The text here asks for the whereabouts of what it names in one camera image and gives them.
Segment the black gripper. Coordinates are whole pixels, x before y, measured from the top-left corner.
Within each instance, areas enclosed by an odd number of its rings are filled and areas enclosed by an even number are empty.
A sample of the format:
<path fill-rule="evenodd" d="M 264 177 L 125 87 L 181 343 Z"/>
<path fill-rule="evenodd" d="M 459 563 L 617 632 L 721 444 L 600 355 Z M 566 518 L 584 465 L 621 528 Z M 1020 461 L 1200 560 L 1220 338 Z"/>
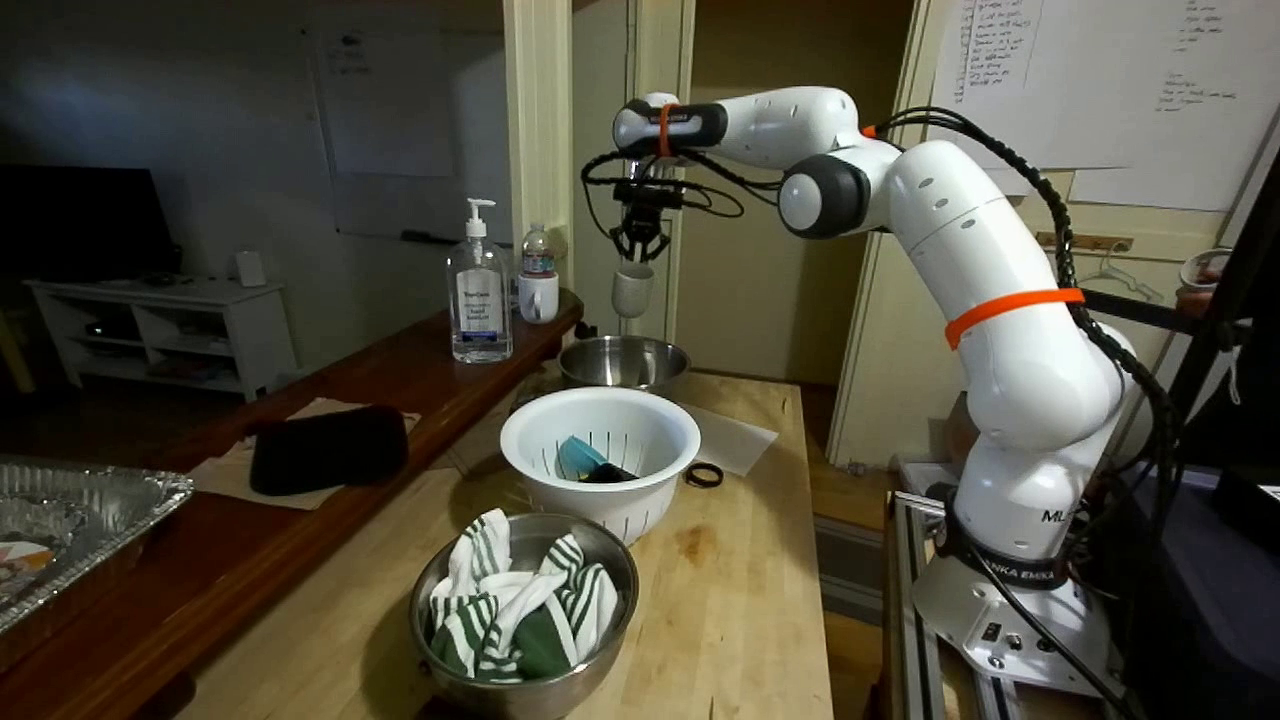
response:
<path fill-rule="evenodd" d="M 636 259 L 636 248 L 652 248 L 647 265 L 655 265 L 666 248 L 658 212 L 676 205 L 666 188 L 622 179 L 613 200 L 621 205 L 621 223 L 613 239 L 621 246 L 621 265 Z"/>

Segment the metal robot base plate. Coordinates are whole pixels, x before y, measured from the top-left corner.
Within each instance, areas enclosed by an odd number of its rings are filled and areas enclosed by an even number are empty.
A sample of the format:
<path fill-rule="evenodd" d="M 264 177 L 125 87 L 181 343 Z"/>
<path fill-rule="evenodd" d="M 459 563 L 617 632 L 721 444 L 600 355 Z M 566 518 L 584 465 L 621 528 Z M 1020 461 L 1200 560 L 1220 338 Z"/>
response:
<path fill-rule="evenodd" d="M 1107 615 L 1077 581 L 1006 589 L 938 555 L 911 581 L 911 610 L 975 672 L 995 681 L 1096 701 L 1116 688 Z"/>

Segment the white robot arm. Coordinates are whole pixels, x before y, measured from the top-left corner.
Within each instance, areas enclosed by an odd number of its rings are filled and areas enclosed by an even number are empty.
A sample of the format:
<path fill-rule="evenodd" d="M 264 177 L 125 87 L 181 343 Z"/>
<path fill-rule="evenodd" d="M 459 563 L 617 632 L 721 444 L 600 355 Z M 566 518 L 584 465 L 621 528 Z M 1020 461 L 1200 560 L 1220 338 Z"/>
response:
<path fill-rule="evenodd" d="M 630 101 L 613 121 L 628 160 L 715 151 L 779 169 L 779 223 L 808 239 L 887 232 L 929 284 L 966 379 L 966 448 L 951 518 L 1011 568 L 1052 563 L 1129 397 L 1077 325 L 1081 287 L 995 179 L 955 146 L 895 147 L 858 132 L 840 87 L 770 87 L 710 104 Z"/>

